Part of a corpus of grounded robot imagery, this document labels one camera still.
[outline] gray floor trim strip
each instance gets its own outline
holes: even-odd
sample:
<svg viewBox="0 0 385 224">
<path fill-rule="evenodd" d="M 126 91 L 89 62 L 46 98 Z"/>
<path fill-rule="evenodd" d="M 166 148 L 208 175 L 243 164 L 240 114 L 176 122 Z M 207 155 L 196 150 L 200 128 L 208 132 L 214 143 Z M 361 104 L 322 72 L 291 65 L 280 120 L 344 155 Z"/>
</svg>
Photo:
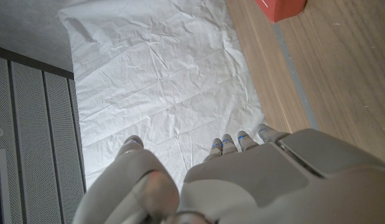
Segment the gray floor trim strip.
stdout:
<svg viewBox="0 0 385 224">
<path fill-rule="evenodd" d="M 274 30 L 275 35 L 276 35 L 277 40 L 278 40 L 278 43 L 279 43 L 279 46 L 281 47 L 282 53 L 284 55 L 284 58 L 285 58 L 285 61 L 287 64 L 287 67 L 289 69 L 290 75 L 291 75 L 293 82 L 294 82 L 294 85 L 296 87 L 297 93 L 299 94 L 300 99 L 303 103 L 303 107 L 304 107 L 304 110 L 307 114 L 308 121 L 310 122 L 310 125 L 313 129 L 318 130 L 317 121 L 315 120 L 314 114 L 312 113 L 311 106 L 310 106 L 310 103 L 308 102 L 307 96 L 305 95 L 302 83 L 301 83 L 300 78 L 299 78 L 299 74 L 297 74 L 297 70 L 294 66 L 294 63 L 293 63 L 291 57 L 290 57 L 290 53 L 287 50 L 286 43 L 285 43 L 284 37 L 282 35 L 282 32 L 279 29 L 279 26 L 277 24 L 274 24 L 272 26 L 272 29 Z"/>
</svg>

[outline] white sheet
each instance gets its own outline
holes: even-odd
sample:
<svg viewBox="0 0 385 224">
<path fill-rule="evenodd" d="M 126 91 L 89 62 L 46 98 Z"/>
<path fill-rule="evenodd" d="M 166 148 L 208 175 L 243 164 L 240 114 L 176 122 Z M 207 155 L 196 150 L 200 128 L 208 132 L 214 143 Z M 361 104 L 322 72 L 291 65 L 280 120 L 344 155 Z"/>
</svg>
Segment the white sheet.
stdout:
<svg viewBox="0 0 385 224">
<path fill-rule="evenodd" d="M 178 188 L 214 138 L 259 141 L 264 116 L 224 0 L 78 1 L 72 47 L 89 187 L 139 135 Z"/>
</svg>

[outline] red box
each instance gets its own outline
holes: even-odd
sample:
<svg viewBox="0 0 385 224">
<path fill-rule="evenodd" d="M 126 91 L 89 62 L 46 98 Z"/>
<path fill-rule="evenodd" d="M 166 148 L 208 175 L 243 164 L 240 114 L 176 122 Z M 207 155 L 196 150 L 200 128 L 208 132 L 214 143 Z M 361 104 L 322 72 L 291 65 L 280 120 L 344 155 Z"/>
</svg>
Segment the red box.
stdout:
<svg viewBox="0 0 385 224">
<path fill-rule="evenodd" d="M 306 0 L 256 0 L 271 22 L 296 16 L 303 11 Z"/>
</svg>

